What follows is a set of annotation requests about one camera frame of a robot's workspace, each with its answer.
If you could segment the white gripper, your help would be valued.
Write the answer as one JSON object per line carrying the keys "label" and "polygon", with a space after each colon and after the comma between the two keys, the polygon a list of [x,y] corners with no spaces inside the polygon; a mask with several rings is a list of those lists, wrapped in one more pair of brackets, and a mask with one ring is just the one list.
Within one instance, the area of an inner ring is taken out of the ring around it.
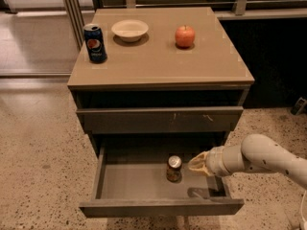
{"label": "white gripper", "polygon": [[188,169],[193,173],[204,176],[229,176],[230,172],[224,165],[223,151],[224,146],[220,146],[215,147],[210,151],[199,153],[190,160],[191,163],[188,164]]}

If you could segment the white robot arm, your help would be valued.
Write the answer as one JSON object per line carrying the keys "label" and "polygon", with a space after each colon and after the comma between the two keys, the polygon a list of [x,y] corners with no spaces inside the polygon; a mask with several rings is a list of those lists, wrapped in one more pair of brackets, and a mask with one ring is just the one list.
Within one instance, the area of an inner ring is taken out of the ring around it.
{"label": "white robot arm", "polygon": [[234,173],[281,173],[307,189],[307,160],[262,134],[248,135],[240,145],[201,152],[189,161],[188,169],[218,177]]}

